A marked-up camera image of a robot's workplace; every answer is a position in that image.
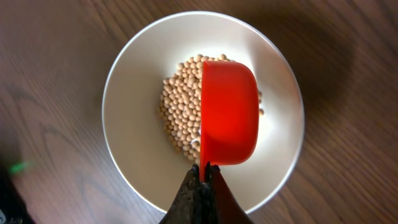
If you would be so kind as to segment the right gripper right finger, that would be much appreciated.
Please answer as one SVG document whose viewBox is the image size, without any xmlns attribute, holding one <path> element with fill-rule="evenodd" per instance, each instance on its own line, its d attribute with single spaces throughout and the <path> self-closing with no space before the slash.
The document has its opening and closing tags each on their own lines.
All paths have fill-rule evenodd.
<svg viewBox="0 0 398 224">
<path fill-rule="evenodd" d="M 205 180 L 202 223 L 253 224 L 237 203 L 217 165 L 207 162 Z"/>
</svg>

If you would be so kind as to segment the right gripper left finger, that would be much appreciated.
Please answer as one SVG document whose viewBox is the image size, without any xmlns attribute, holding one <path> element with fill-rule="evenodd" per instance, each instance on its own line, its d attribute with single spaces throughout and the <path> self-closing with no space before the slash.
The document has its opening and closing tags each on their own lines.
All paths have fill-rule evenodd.
<svg viewBox="0 0 398 224">
<path fill-rule="evenodd" d="M 180 188 L 159 224 L 201 223 L 199 167 L 194 164 L 186 173 Z"/>
</svg>

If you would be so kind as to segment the red plastic measuring scoop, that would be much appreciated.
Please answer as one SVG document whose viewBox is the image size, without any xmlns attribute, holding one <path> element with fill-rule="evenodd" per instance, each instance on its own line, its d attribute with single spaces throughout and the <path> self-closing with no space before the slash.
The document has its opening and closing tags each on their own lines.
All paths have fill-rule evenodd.
<svg viewBox="0 0 398 224">
<path fill-rule="evenodd" d="M 259 130 L 257 83 L 238 62 L 203 63 L 200 181 L 207 164 L 237 165 L 254 152 Z"/>
</svg>

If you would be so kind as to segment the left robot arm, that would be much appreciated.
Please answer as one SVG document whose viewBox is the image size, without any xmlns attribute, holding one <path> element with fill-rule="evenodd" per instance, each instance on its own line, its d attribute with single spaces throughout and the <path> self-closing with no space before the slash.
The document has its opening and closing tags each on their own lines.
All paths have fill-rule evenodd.
<svg viewBox="0 0 398 224">
<path fill-rule="evenodd" d="M 1 224 L 35 224 L 3 165 L 1 165 Z"/>
</svg>

